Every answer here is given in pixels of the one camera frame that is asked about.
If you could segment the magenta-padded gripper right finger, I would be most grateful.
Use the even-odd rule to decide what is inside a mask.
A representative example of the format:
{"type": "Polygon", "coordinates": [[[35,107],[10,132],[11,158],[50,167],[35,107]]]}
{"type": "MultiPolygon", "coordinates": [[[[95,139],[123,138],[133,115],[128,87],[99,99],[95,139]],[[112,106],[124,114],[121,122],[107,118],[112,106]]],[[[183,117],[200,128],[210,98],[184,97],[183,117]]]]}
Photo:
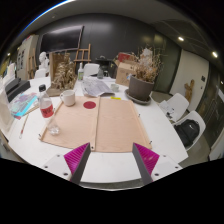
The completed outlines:
{"type": "Polygon", "coordinates": [[[144,185],[182,169],[182,167],[174,162],[168,155],[159,155],[137,143],[133,144],[132,153],[144,185]]]}

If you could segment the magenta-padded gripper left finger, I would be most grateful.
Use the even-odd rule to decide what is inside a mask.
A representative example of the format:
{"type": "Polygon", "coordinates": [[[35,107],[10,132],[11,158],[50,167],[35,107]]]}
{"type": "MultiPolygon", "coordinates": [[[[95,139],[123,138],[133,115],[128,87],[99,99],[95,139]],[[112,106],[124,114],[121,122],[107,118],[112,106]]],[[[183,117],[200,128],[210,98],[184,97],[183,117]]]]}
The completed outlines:
{"type": "Polygon", "coordinates": [[[56,154],[42,168],[74,184],[79,184],[90,153],[90,144],[85,143],[65,155],[56,154]]]}

